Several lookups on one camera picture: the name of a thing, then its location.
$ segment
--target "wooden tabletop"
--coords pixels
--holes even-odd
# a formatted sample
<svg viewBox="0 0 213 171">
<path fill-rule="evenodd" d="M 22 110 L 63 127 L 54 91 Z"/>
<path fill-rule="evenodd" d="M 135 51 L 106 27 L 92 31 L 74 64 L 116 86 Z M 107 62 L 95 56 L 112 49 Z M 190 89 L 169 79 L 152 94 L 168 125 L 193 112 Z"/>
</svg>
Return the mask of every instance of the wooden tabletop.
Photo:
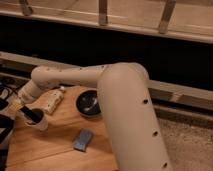
<svg viewBox="0 0 213 171">
<path fill-rule="evenodd" d="M 85 119 L 75 107 L 76 98 L 85 87 L 67 89 L 64 100 L 53 116 L 47 116 L 49 127 L 42 132 L 15 122 L 10 140 L 6 171 L 115 171 L 108 135 L 101 118 Z M 30 108 L 38 108 L 51 93 L 47 92 Z M 73 140 L 82 128 L 94 137 L 86 153 L 73 149 Z"/>
</svg>

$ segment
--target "black panel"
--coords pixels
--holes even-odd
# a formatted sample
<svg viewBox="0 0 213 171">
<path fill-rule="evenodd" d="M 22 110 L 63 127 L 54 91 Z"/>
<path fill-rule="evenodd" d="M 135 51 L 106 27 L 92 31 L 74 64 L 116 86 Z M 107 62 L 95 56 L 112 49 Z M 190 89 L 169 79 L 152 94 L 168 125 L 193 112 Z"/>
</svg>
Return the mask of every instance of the black panel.
<svg viewBox="0 0 213 171">
<path fill-rule="evenodd" d="M 0 17 L 0 50 L 75 65 L 143 64 L 151 79 L 213 90 L 213 45 Z"/>
</svg>

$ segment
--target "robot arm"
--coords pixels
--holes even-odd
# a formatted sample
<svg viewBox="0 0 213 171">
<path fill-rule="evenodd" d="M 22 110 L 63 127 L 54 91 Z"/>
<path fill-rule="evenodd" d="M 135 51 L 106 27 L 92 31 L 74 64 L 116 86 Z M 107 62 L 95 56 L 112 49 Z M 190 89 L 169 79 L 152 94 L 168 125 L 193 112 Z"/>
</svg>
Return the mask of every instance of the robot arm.
<svg viewBox="0 0 213 171">
<path fill-rule="evenodd" d="M 61 70 L 38 67 L 19 91 L 32 103 L 60 84 L 96 87 L 102 116 L 120 171 L 171 171 L 147 88 L 148 74 L 136 63 Z"/>
</svg>

